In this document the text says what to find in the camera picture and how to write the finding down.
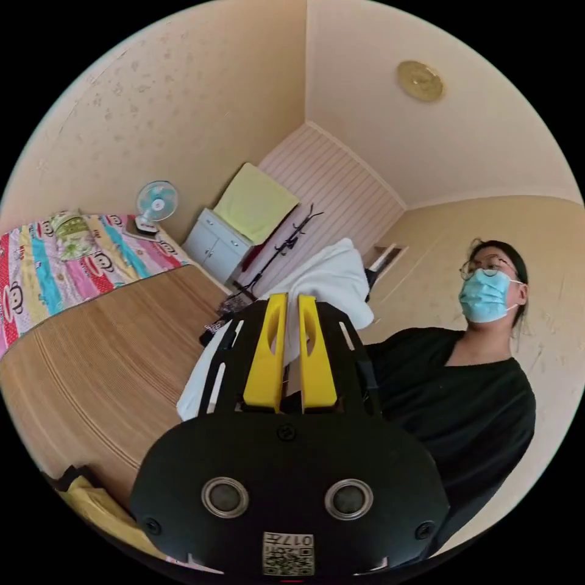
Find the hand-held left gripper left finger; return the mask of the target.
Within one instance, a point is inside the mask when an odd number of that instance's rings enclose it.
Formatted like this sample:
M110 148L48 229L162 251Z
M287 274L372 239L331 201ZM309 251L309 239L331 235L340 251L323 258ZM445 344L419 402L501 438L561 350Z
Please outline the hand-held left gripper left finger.
M248 408L280 412L285 352L286 294L275 294L264 303L255 353L243 392Z

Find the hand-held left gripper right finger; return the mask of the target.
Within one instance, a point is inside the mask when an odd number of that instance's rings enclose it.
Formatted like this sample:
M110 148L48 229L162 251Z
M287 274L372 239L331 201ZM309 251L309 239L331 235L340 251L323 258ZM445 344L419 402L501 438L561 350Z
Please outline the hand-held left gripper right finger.
M316 299L301 294L298 307L302 412L330 410L338 398Z

